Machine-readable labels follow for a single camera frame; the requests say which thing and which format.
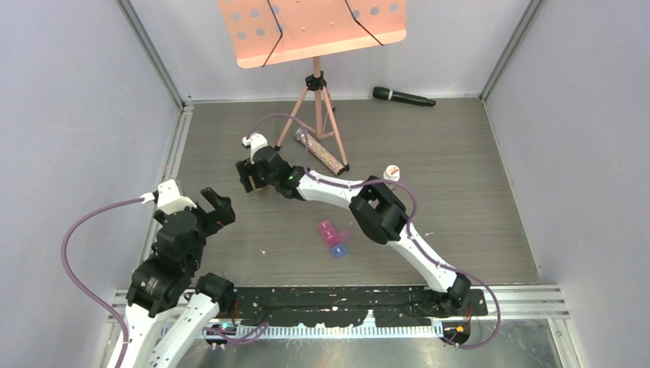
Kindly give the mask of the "pink blue weekly pill organizer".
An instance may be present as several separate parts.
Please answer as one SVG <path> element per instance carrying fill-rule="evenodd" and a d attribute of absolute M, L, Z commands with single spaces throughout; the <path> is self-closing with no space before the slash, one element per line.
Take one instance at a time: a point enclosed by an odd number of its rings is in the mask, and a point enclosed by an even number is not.
<path fill-rule="evenodd" d="M 346 242 L 350 238 L 347 229 L 336 230 L 330 220 L 322 221 L 317 226 L 320 237 L 327 244 L 330 254 L 334 258 L 340 258 L 347 254 Z"/>

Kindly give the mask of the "white vitamin pill bottle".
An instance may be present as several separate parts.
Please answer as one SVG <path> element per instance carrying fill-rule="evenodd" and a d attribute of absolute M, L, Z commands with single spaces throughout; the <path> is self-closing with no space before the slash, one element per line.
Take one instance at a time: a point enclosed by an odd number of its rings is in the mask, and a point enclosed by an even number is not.
<path fill-rule="evenodd" d="M 401 177 L 400 168 L 397 165 L 388 165 L 385 168 L 382 177 L 389 181 L 398 182 Z"/>

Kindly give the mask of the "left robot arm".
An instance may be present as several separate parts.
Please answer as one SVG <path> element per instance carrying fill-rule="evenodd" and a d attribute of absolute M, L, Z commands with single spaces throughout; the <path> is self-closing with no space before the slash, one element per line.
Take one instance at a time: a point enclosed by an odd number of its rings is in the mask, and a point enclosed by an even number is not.
<path fill-rule="evenodd" d="M 120 333 L 124 342 L 116 345 L 110 366 L 175 367 L 211 319 L 227 317 L 234 310 L 233 283 L 207 273 L 197 280 L 178 320 L 162 332 L 200 269 L 208 237 L 235 221 L 230 198 L 210 187 L 201 194 L 212 205 L 210 212 L 184 196 L 173 180 L 159 184 L 149 195 L 161 228 L 152 254 L 133 272 L 126 293 L 126 329 Z"/>

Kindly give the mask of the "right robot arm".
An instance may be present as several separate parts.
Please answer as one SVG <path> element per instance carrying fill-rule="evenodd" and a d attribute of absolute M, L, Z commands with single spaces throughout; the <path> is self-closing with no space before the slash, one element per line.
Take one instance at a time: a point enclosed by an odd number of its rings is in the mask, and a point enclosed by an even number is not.
<path fill-rule="evenodd" d="M 467 275 L 444 260 L 416 231 L 413 214 L 389 188 L 391 181 L 370 176 L 350 181 L 292 166 L 267 145 L 244 143 L 249 157 L 236 163 L 246 192 L 272 186 L 283 197 L 323 202 L 350 211 L 362 233 L 372 242 L 396 250 L 438 293 L 438 306 L 458 314 L 468 305 L 471 282 Z"/>

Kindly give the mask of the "black microphone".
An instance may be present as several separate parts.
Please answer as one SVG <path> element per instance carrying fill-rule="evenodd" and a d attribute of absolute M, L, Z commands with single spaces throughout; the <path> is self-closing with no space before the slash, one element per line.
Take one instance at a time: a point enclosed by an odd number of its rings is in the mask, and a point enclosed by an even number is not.
<path fill-rule="evenodd" d="M 390 100 L 421 107 L 434 107 L 437 102 L 427 97 L 399 92 L 387 87 L 374 87 L 372 96 L 378 100 Z"/>

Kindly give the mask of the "pink music stand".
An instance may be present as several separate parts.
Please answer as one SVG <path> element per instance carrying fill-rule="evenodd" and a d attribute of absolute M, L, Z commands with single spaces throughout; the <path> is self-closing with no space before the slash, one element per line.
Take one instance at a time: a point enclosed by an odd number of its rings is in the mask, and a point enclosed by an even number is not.
<path fill-rule="evenodd" d="M 334 114 L 321 58 L 330 54 L 385 46 L 406 35 L 406 5 L 400 0 L 247 0 L 217 3 L 231 38 L 239 67 L 266 67 L 310 59 L 313 70 L 304 82 L 291 114 L 295 117 L 305 97 L 313 94 L 315 126 L 306 125 L 312 137 L 334 137 L 340 165 L 337 175 L 350 165 Z"/>

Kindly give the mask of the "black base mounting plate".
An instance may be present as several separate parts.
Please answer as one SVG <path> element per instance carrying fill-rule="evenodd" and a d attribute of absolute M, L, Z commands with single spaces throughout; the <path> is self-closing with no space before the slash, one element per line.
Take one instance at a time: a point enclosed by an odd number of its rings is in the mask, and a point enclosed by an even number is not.
<path fill-rule="evenodd" d="M 358 327 L 372 317 L 377 327 L 425 326 L 432 318 L 488 314 L 484 293 L 470 290 L 456 312 L 440 305 L 442 293 L 423 286 L 383 287 L 240 287 L 232 309 L 221 317 L 256 326 Z"/>

